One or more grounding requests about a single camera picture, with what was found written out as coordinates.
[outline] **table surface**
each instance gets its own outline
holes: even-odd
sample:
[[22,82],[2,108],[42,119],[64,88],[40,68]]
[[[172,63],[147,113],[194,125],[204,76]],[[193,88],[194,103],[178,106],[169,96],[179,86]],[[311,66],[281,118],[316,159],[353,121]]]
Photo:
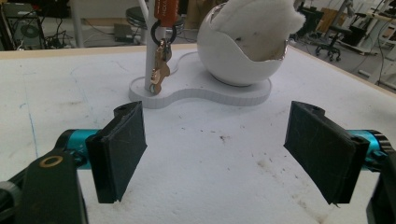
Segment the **table surface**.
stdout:
[[[145,73],[144,50],[0,52],[0,179],[50,151],[63,131],[107,125]],[[195,50],[174,46],[172,61]],[[317,105],[343,128],[378,130],[396,145],[395,96],[292,47],[271,81],[262,105],[184,99],[144,109],[148,148],[120,203],[99,204],[91,171],[78,171],[90,222],[367,223],[378,174],[361,172],[350,204],[327,205],[283,148],[290,103]]]

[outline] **wire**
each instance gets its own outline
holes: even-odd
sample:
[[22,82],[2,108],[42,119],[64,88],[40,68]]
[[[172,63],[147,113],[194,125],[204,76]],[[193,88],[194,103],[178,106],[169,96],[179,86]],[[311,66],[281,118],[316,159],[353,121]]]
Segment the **wire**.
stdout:
[[96,30],[96,31],[98,31],[100,33],[103,33],[103,34],[106,34],[106,35],[114,35],[113,33],[106,33],[105,31],[99,30],[98,28],[94,27],[87,19],[84,19],[84,21],[87,22],[91,26],[91,28],[93,28],[94,30]]
[[381,2],[379,2],[378,6],[376,6],[376,8],[374,9],[373,13],[376,13],[378,11],[379,6],[381,6],[381,4],[384,2],[385,0],[382,0]]
[[54,4],[54,5],[55,5],[56,12],[58,12],[58,16],[61,19],[61,22],[59,22],[58,27],[56,28],[56,36],[58,37],[59,28],[61,27],[62,22],[64,22],[64,19],[62,19],[61,11],[59,10],[58,5],[57,4]]
[[175,68],[173,69],[173,71],[171,72],[170,75],[173,75],[174,73],[177,72],[177,70],[178,70],[178,64],[180,63],[181,59],[183,59],[184,57],[186,57],[186,56],[188,56],[188,55],[197,53],[197,52],[198,52],[198,51],[193,51],[193,52],[188,52],[188,53],[185,53],[185,54],[181,55],[181,56],[177,59],[176,66],[175,66]]
[[307,45],[307,44],[305,44],[305,48],[306,48],[306,51],[308,51],[308,53],[309,53],[310,55],[312,55],[311,52],[309,51],[309,48],[308,48],[308,45]]
[[124,46],[135,46],[134,43],[125,43],[125,44],[119,44],[119,45],[97,45],[97,46],[88,46],[85,48],[91,49],[91,48],[111,48],[111,47],[124,47]]
[[20,18],[18,18],[18,19],[14,22],[14,24],[12,24],[12,32],[15,32],[16,26],[18,26],[18,23],[20,23],[21,20],[25,19],[26,17],[28,17],[30,14],[32,14],[32,13],[34,13],[34,12],[36,12],[35,9],[33,9],[32,11],[30,11],[30,12],[24,14],[24,15],[21,16]]
[[197,6],[197,9],[198,9],[198,14],[199,14],[198,16],[199,16],[199,18],[201,18],[202,10],[201,10],[201,6],[198,3],[198,0],[195,0],[195,5]]
[[[32,18],[31,20],[29,20],[29,23],[27,23],[27,25],[26,25],[26,33],[27,33],[27,29],[29,29],[29,27],[30,27],[30,24],[32,23],[32,21],[34,21],[35,19],[34,18]],[[21,44],[17,47],[17,50],[21,50],[21,48],[22,48],[22,46],[23,46],[23,41],[24,41],[24,38],[26,37],[26,35],[23,33],[23,32],[21,32],[22,33],[22,40],[21,40]]]
[[381,52],[381,59],[382,59],[382,62],[381,62],[381,69],[380,69],[380,71],[379,71],[379,78],[378,78],[377,86],[379,86],[379,84],[381,83],[381,77],[382,77],[382,72],[383,72],[383,70],[384,70],[384,62],[385,62],[385,55],[384,55],[384,51],[382,51],[381,44],[380,44],[380,42],[379,42],[379,37],[381,36],[382,31],[384,30],[384,28],[385,28],[387,25],[390,25],[390,23],[393,22],[393,20],[394,20],[394,19],[392,19],[392,20],[390,20],[390,21],[388,21],[388,22],[385,22],[385,24],[381,27],[381,29],[380,29],[379,32],[378,32],[377,43],[378,43],[379,51]]
[[95,34],[95,35],[90,35],[87,39],[84,40],[84,43],[88,42],[88,41],[101,41],[101,40],[109,40],[108,39],[99,39],[99,40],[90,40],[91,38],[95,37],[95,36],[99,36],[99,35],[107,35],[107,34]]
[[330,7],[330,4],[332,3],[333,0],[330,0],[329,4],[327,5],[327,7]]
[[177,38],[184,39],[184,40],[186,40],[189,43],[196,43],[197,42],[196,39],[187,38],[186,37],[186,31],[184,31],[184,30],[182,32],[180,32],[180,34],[177,35]]

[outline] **white post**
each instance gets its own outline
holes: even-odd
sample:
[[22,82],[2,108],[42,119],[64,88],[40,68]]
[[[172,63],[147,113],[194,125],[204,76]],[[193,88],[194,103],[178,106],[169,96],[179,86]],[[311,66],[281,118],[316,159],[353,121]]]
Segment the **white post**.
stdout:
[[149,9],[146,6],[145,0],[138,0],[140,9],[142,9],[143,18],[145,18],[145,22],[149,20]]
[[[151,73],[152,73],[152,69],[155,66],[155,51],[158,48],[158,46],[152,40],[152,37],[150,34],[152,25],[154,25],[154,23],[157,21],[157,19],[155,19],[155,17],[154,17],[154,6],[155,6],[154,0],[148,1],[148,21],[146,21],[146,25],[148,27],[147,54],[146,54],[146,75],[145,75],[145,89],[146,89],[146,91],[150,91],[149,87],[151,85]],[[166,32],[166,28],[159,27],[156,31],[157,39],[161,40],[162,38],[165,38],[165,32]]]

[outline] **stain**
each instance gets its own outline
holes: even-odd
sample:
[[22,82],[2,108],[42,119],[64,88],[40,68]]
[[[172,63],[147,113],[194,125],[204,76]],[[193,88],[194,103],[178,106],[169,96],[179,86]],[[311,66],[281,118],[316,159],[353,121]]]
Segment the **stain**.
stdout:
[[303,209],[306,209],[306,208],[307,208],[306,203],[303,202],[303,201],[301,201],[301,200],[299,200],[299,201],[297,202],[297,204],[300,205]]
[[224,135],[222,135],[222,136],[220,136],[219,138],[221,139],[221,141],[223,142],[223,144],[225,144],[225,141],[228,140],[228,139],[230,139],[231,137],[230,137],[230,136],[224,136]]
[[297,204],[300,205],[300,206],[305,210],[305,212],[306,212],[309,216],[311,216],[318,224],[323,224],[323,223],[325,223],[326,219],[327,219],[328,216],[329,216],[329,214],[324,214],[324,215],[318,214],[318,213],[315,212],[313,209],[309,208],[308,205],[306,205],[306,203],[303,202],[302,200],[299,200],[299,201],[297,202]]
[[80,105],[82,104],[82,101],[75,101],[75,102],[69,102],[69,105]]
[[265,161],[258,161],[257,164],[261,167],[261,168],[266,168],[266,164]]
[[11,152],[11,153],[8,155],[8,158],[11,159],[11,158],[15,155],[15,153],[17,153],[17,151]]
[[288,110],[288,109],[285,108],[285,109],[281,110],[280,112],[277,112],[277,113],[275,114],[275,116],[277,117],[277,116],[279,116],[279,115],[285,114],[287,110]]

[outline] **brass key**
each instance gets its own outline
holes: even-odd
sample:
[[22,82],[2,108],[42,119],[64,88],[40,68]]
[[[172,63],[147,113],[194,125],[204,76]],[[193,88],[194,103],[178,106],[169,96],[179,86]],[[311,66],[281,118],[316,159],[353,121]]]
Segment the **brass key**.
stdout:
[[171,74],[166,64],[172,55],[170,44],[168,44],[165,39],[162,39],[160,43],[160,46],[155,52],[155,68],[152,69],[151,85],[149,87],[150,91],[154,94],[160,93],[163,79],[169,77]]

